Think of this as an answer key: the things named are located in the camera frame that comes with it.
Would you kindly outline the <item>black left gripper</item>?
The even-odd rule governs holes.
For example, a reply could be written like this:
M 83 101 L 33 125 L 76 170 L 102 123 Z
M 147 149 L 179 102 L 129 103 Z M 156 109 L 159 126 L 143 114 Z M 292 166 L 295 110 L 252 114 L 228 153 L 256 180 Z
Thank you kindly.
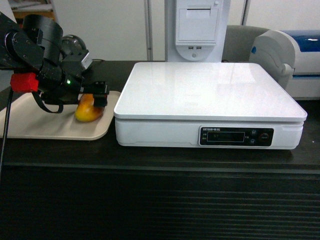
M 75 105 L 81 91 L 84 71 L 84 50 L 81 48 L 53 49 L 44 52 L 42 66 L 36 74 L 37 93 L 34 99 L 40 105 Z M 95 81 L 83 86 L 84 94 L 92 94 L 93 106 L 108 104 L 109 86 Z

